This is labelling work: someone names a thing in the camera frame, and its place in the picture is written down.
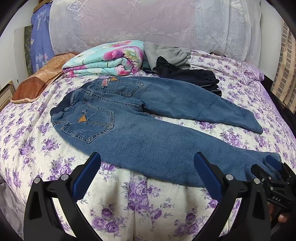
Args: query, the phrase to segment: gray cloth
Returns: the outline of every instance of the gray cloth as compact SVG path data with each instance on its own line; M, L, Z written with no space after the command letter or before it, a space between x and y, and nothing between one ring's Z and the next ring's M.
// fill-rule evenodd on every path
M7 240L18 240L17 237L13 238L15 235L23 238L23 223L25 215L25 206L12 192L7 183L0 176L0 233L1 235L8 235L10 233L11 238Z
M181 69L190 69L188 59L191 58L191 51L187 48L160 46L151 42L144 42L144 52L152 71L156 67L156 60L159 56L164 57L170 64Z

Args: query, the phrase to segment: wooden furniture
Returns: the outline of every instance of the wooden furniture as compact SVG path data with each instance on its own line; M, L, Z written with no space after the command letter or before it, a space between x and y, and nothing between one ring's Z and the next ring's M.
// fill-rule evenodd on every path
M5 87L2 90L0 90L0 111L2 111L4 107L8 105L14 93L15 88L13 86L12 81L5 85Z

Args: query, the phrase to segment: screw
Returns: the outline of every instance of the screw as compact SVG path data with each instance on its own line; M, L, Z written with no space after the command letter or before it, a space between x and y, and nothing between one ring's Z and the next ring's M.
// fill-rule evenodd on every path
M233 180L233 176L231 174L227 174L225 177L228 181Z
M260 180L258 178L254 178L254 183L259 184Z
M63 174L63 175L61 175L61 179L62 179L63 181L67 180L68 177L69 177L68 174Z
M41 179L39 177L34 179L34 183L36 183L36 184L39 183L40 181L41 181Z

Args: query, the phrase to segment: brown pillow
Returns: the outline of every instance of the brown pillow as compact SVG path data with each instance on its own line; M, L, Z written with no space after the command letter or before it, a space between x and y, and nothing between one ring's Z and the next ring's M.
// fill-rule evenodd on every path
M18 86L11 102L20 104L37 100L52 82L63 75L62 66L76 55L78 53L64 53L51 58L45 66Z

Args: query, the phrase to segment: jeans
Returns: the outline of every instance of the jeans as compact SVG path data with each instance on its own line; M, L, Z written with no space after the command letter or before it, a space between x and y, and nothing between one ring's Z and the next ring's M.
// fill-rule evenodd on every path
M272 177L277 171L267 155L231 146L191 128L157 120L147 112L173 118L195 119L241 126L262 133L254 115L196 85L163 78L116 77L97 79L68 93L50 111L51 122L62 138L103 161L148 177L203 187L193 157L201 151L210 163L236 179L254 178L258 164Z

